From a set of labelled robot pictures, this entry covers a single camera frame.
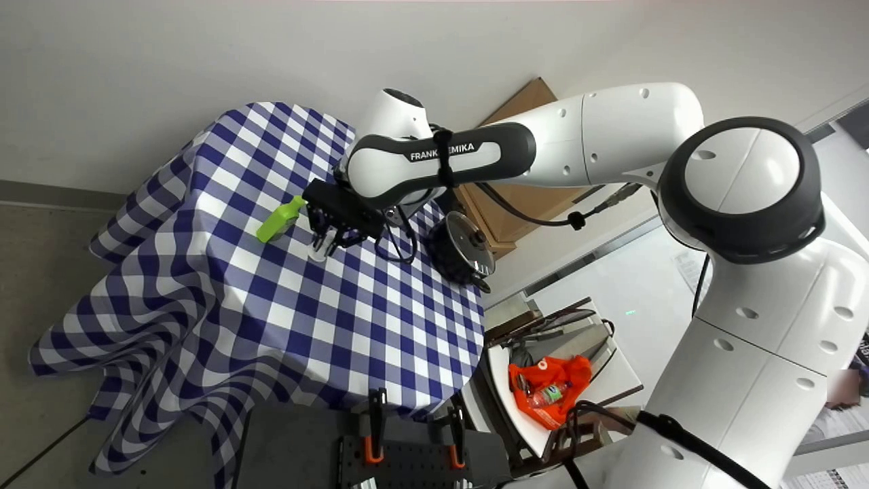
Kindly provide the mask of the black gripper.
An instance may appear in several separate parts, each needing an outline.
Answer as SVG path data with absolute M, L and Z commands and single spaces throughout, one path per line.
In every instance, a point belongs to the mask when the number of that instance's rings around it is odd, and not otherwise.
M 311 227 L 317 236 L 335 233 L 337 245 L 361 245 L 383 233 L 383 218 L 347 184 L 311 181 L 304 189 Z

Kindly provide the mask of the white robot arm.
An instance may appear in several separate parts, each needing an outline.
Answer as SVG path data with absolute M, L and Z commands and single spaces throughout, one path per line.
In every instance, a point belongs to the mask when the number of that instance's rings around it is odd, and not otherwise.
M 442 130 L 387 89 L 331 176 L 304 188 L 316 245 L 372 240 L 392 207 L 465 181 L 635 181 L 710 291 L 604 489 L 778 489 L 869 327 L 869 263 L 827 236 L 813 141 L 771 117 L 706 122 L 680 82 L 626 84 Z

